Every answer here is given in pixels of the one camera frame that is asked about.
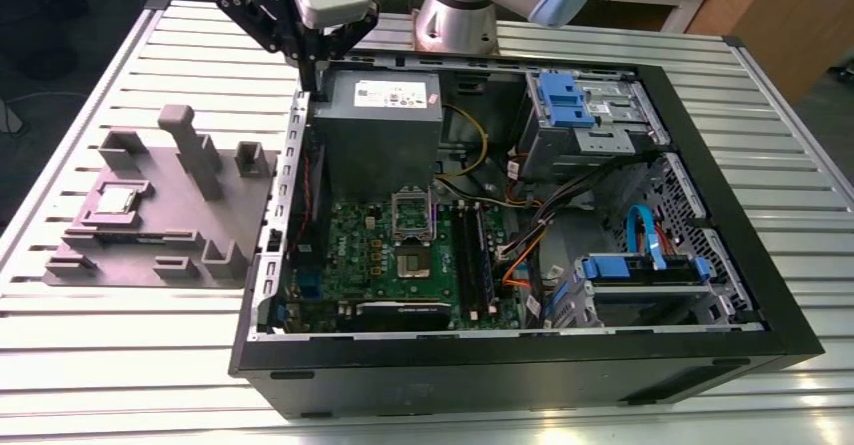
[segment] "camera on robot arm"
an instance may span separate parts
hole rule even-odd
[[[319,92],[318,73],[376,26],[374,0],[216,0],[220,10],[270,53],[298,67],[302,89]]]

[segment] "yellow cable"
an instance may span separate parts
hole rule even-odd
[[[516,262],[512,264],[512,267],[507,269],[507,273],[504,273],[504,276],[502,277],[502,283],[508,282],[510,276],[512,275],[512,271],[516,269],[516,267],[522,263],[522,260],[524,260],[524,257],[528,256],[528,254],[531,253],[531,250],[534,250],[534,247],[536,246],[536,244],[539,243],[539,241],[543,239],[544,236],[546,236],[546,230],[542,231],[536,239],[531,242],[531,245],[528,245],[528,248],[524,249],[524,252],[522,252],[522,255],[519,255]]]
[[[442,106],[443,107],[448,107],[451,110],[456,111],[456,113],[459,113],[466,118],[466,120],[468,120],[471,122],[471,124],[478,129],[478,133],[480,134],[480,156],[478,157],[478,161],[475,163],[472,163],[468,167],[462,169],[459,172],[440,173],[438,175],[442,178],[451,178],[451,177],[459,177],[460,175],[466,175],[475,168],[478,168],[478,166],[483,163],[483,160],[486,160],[486,149],[487,149],[487,143],[488,143],[488,138],[490,137],[486,134],[486,130],[483,129],[483,125],[480,125],[480,122],[478,122],[478,120],[475,120],[475,117],[472,117],[468,114],[468,112],[466,112],[466,110],[459,108],[456,105],[451,105],[448,103],[443,104]]]

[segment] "blue drive bracket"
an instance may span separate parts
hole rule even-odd
[[[548,124],[563,128],[593,128],[597,119],[584,108],[584,92],[567,73],[540,73],[539,93],[548,110]]]
[[[626,257],[621,256],[586,258],[582,260],[582,270],[587,280],[595,278],[629,278],[631,276]]]

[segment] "green circuit board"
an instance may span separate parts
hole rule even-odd
[[[412,226],[418,226],[416,210],[412,207],[412,217],[407,218]],[[303,323],[311,331],[335,332],[335,303],[363,300],[447,303],[452,306],[451,328],[458,330],[519,328],[515,295],[496,302],[498,313],[490,317],[471,320],[460,314],[452,213],[448,205],[435,206],[435,239],[431,242],[395,243],[391,203],[339,202],[334,205],[318,302],[303,301]],[[483,225],[491,246],[503,244],[506,232],[500,209],[484,209]]]

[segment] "floor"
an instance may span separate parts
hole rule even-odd
[[[404,8],[406,2],[391,0],[387,9]],[[88,94],[144,3],[145,0],[89,0],[91,13],[64,24],[80,55],[75,72],[64,78],[49,82],[28,80],[0,57],[0,97],[11,100],[44,92]],[[11,105],[31,129],[20,138],[0,134],[0,230],[15,214],[83,105],[83,98],[72,94],[37,95]],[[795,109],[846,176],[854,179],[854,87],[839,84],[827,75],[795,104]]]

